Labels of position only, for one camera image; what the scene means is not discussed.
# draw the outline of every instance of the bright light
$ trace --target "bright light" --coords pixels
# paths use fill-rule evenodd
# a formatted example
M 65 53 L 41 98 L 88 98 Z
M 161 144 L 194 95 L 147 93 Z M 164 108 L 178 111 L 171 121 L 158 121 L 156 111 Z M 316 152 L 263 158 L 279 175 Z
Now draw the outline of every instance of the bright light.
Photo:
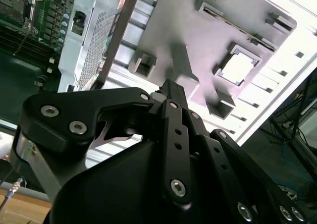
M 222 70 L 222 78 L 239 85 L 254 67 L 254 60 L 243 53 L 234 54 Z

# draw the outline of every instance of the ventilation grille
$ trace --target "ventilation grille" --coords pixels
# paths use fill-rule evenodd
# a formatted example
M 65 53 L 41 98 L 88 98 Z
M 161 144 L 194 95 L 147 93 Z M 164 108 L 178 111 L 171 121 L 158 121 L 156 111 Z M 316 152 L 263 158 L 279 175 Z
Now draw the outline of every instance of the ventilation grille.
M 78 82 L 78 89 L 82 90 L 89 80 L 96 75 L 102 54 L 105 48 L 112 23 L 115 19 L 117 9 L 112 8 L 98 16 L 92 40 L 85 59 L 83 71 Z

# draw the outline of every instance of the screw hole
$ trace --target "screw hole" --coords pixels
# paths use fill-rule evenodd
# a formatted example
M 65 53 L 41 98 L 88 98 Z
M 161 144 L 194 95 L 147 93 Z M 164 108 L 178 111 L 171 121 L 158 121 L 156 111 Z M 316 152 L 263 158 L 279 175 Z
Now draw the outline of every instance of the screw hole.
M 82 127 L 81 125 L 78 125 L 78 124 L 74 125 L 74 127 L 75 127 L 76 129 L 79 129 L 79 130 L 83 129 L 83 127 Z
M 49 114 L 54 114 L 55 113 L 55 110 L 54 109 L 46 109 L 45 110 L 47 113 Z
M 176 147 L 178 150 L 183 149 L 183 147 L 182 147 L 179 143 L 175 143 L 175 147 Z
M 181 135 L 181 134 L 182 134 L 182 132 L 181 132 L 180 130 L 178 130 L 178 129 L 175 129 L 175 132 L 176 132 L 178 135 Z
M 227 166 L 225 164 L 220 164 L 221 168 L 223 168 L 224 170 L 227 169 Z

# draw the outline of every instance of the black metal link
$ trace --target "black metal link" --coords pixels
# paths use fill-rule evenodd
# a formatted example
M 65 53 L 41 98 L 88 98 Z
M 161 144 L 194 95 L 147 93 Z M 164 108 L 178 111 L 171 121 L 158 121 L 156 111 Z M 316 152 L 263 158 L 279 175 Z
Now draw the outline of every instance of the black metal link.
M 251 205 L 256 205 L 257 212 L 264 223 L 308 223 L 304 213 L 289 199 L 287 195 L 274 183 L 274 181 L 241 149 L 232 138 L 220 129 L 212 131 L 211 138 L 220 142 L 227 157 L 232 164 L 244 188 Z M 287 220 L 281 209 L 284 208 L 291 217 Z M 304 217 L 299 220 L 292 211 L 292 208 Z
M 153 103 L 152 98 L 139 88 L 34 95 L 23 104 L 20 126 L 34 143 L 58 154 L 76 156 L 79 147 L 87 150 L 95 139 L 96 126 L 103 113 L 111 110 L 108 114 L 111 120 L 137 108 L 148 111 Z M 41 108 L 47 105 L 56 107 L 59 115 L 44 116 Z M 70 132 L 72 121 L 84 123 L 87 131 L 80 136 Z M 82 155 L 86 153 L 85 149 L 80 152 Z
M 173 100 L 162 104 L 163 117 L 163 195 L 182 208 L 190 208 L 191 172 L 188 144 L 188 130 L 182 123 L 182 108 Z M 176 179 L 185 186 L 185 195 L 177 196 L 171 189 L 171 182 Z
M 221 144 L 203 135 L 197 136 L 196 144 L 200 146 L 200 158 L 210 165 L 223 192 L 223 201 L 227 204 L 229 211 L 226 217 L 227 222 L 239 220 L 239 223 L 259 223 L 258 215 L 249 204 Z M 239 205 L 248 213 L 246 219 L 239 213 L 241 208 Z

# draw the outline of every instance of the bolt head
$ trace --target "bolt head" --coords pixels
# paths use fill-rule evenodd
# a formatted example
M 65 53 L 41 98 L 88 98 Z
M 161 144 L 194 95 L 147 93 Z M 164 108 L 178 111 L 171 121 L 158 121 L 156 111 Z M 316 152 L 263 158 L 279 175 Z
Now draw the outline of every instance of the bolt head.
M 170 102 L 169 104 L 170 104 L 173 108 L 175 108 L 175 109 L 178 108 L 177 104 L 174 103 L 174 102 Z
M 146 94 L 141 94 L 141 98 L 144 100 L 149 100 L 149 96 L 147 96 Z
M 192 112 L 192 116 L 195 118 L 195 119 L 199 119 L 199 115 L 195 112 Z
M 304 221 L 302 214 L 299 211 L 297 211 L 296 208 L 292 207 L 292 211 L 298 220 L 300 220 L 301 222 Z
M 184 197 L 186 195 L 186 188 L 180 180 L 173 179 L 170 183 L 170 187 L 176 196 Z
M 292 221 L 292 216 L 289 214 L 289 212 L 285 209 L 285 207 L 279 206 L 279 209 L 281 211 L 281 213 L 283 214 L 283 216 L 289 220 Z
M 238 211 L 240 215 L 246 220 L 247 222 L 252 221 L 252 215 L 249 209 L 242 203 L 238 203 Z
M 223 139 L 227 139 L 227 135 L 224 134 L 222 131 L 219 132 L 219 136 L 221 136 Z
M 81 121 L 72 121 L 69 124 L 69 130 L 77 135 L 83 135 L 87 131 L 87 126 Z
M 47 117 L 55 117 L 59 114 L 59 111 L 54 106 L 47 105 L 41 108 L 41 113 Z

